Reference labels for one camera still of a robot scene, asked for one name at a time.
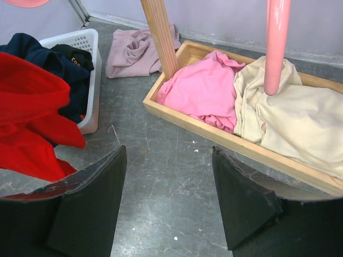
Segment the navy blue t shirt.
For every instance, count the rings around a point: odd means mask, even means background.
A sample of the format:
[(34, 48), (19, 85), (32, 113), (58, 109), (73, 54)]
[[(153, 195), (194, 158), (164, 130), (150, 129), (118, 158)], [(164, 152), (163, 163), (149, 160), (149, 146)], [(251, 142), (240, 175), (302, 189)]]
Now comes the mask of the navy blue t shirt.
[(85, 118), (90, 85), (90, 73), (67, 57), (43, 47), (38, 40), (25, 33), (16, 33), (1, 52), (17, 56), (62, 78), (70, 86), (70, 103), (59, 114), (79, 124)]

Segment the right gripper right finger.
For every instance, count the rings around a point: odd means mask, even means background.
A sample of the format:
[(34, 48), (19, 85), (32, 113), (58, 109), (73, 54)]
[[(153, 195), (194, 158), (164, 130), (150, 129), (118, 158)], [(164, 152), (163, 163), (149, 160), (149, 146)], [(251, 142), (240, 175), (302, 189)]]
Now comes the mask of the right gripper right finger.
[(212, 168), (234, 256), (342, 256), (342, 198), (285, 184), (219, 147)]

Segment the black t shirt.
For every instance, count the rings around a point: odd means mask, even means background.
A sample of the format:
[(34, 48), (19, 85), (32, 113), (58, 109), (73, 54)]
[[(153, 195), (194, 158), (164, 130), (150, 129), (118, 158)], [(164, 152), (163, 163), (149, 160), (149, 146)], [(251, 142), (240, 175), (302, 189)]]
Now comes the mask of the black t shirt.
[(77, 66), (85, 68), (88, 71), (94, 70), (92, 55), (86, 50), (78, 49), (67, 44), (57, 44), (51, 50), (64, 54), (67, 59)]

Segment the red t shirt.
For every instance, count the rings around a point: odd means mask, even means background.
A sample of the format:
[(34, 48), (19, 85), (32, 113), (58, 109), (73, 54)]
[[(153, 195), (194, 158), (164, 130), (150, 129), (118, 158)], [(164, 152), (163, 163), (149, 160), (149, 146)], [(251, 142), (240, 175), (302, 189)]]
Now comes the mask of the red t shirt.
[(69, 85), (16, 56), (1, 53), (1, 168), (55, 182), (76, 172), (53, 144), (85, 147), (73, 121), (58, 111), (69, 104)]

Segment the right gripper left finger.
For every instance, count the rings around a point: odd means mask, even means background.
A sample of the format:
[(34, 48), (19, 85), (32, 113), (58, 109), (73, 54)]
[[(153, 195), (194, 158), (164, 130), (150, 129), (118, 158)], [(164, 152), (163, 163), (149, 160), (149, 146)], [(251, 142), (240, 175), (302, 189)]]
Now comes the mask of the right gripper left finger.
[(1, 198), (1, 256), (110, 256), (127, 166), (120, 146), (29, 194)]

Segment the light pink hanger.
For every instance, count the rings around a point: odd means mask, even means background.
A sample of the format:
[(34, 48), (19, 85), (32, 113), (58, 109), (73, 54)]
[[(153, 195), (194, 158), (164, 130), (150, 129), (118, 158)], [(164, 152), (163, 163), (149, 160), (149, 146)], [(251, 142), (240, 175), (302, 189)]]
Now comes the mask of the light pink hanger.
[(291, 0), (267, 1), (266, 60), (264, 91), (274, 95), (279, 90), (285, 56)]

